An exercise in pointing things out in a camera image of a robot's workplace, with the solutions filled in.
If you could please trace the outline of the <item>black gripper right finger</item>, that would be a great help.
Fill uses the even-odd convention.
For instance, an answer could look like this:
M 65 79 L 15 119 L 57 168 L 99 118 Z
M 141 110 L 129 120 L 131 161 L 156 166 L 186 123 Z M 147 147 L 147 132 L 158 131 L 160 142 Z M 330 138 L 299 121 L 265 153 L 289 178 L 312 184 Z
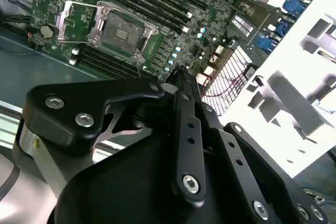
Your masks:
M 196 79 L 183 71 L 183 90 L 195 98 L 205 145 L 216 157 L 215 173 L 233 192 L 229 223 L 328 223 L 320 206 L 236 123 L 222 126 L 200 99 Z

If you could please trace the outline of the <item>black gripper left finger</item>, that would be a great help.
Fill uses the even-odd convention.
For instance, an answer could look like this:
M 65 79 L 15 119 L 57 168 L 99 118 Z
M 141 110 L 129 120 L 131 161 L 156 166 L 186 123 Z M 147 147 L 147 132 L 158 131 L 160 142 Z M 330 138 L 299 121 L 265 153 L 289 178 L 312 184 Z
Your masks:
M 200 100 L 195 78 L 175 69 L 165 83 L 149 78 L 48 84 L 28 91 L 16 143 L 37 164 L 56 196 L 81 171 L 92 166 L 95 146 L 121 135 L 148 136 L 127 150 L 166 143 L 173 171 L 170 192 L 188 204 L 205 200 Z

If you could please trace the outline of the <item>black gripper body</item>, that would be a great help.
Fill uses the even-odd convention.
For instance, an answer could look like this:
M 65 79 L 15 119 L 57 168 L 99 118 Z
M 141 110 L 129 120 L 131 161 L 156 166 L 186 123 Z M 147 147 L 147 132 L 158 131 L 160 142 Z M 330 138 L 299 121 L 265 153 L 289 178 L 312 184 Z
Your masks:
M 203 157 L 201 208 L 173 193 L 172 139 L 156 133 L 77 174 L 58 199 L 54 223 L 253 223 L 227 168 L 213 154 Z

